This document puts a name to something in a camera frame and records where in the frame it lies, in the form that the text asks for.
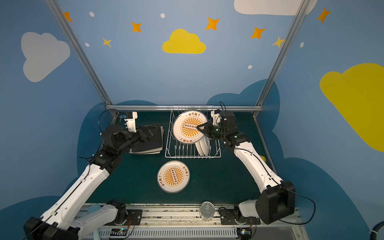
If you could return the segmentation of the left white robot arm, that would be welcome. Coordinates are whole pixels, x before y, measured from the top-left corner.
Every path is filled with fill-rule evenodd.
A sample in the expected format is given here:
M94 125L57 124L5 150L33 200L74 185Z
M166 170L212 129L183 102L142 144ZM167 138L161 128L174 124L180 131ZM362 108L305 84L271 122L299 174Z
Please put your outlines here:
M83 173L64 195L39 218L24 224L27 240L81 240L99 227L127 220L126 204L111 200L99 210L76 220L81 207L120 165L123 155L138 143L155 139L160 125L147 125L130 132L122 125L108 126L102 133L103 146L88 161Z

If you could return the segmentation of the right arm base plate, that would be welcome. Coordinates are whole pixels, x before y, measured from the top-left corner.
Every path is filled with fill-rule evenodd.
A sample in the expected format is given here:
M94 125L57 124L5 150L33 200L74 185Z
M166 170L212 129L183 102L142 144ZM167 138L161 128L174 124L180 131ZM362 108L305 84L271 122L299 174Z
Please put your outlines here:
M218 214L222 225L260 225L257 217L244 217L239 210L219 208Z

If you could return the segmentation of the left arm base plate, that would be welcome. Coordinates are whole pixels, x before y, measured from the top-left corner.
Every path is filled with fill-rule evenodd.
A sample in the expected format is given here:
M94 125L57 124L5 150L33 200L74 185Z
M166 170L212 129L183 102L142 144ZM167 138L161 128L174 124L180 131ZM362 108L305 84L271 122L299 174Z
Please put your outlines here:
M141 224L142 214L143 210L127 209L125 219L107 223L106 226L139 226Z

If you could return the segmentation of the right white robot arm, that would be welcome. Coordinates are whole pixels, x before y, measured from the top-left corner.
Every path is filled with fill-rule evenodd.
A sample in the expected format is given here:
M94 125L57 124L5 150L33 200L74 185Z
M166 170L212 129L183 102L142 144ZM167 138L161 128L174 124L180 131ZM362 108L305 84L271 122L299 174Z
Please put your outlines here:
M251 141L238 131L236 117L230 111L214 111L218 117L213 121L196 126L196 129L210 139L220 139L241 160L256 182L261 195L257 200L238 204L244 217L259 217L265 224L271 224L295 212L296 188L291 182L283 181L261 159Z

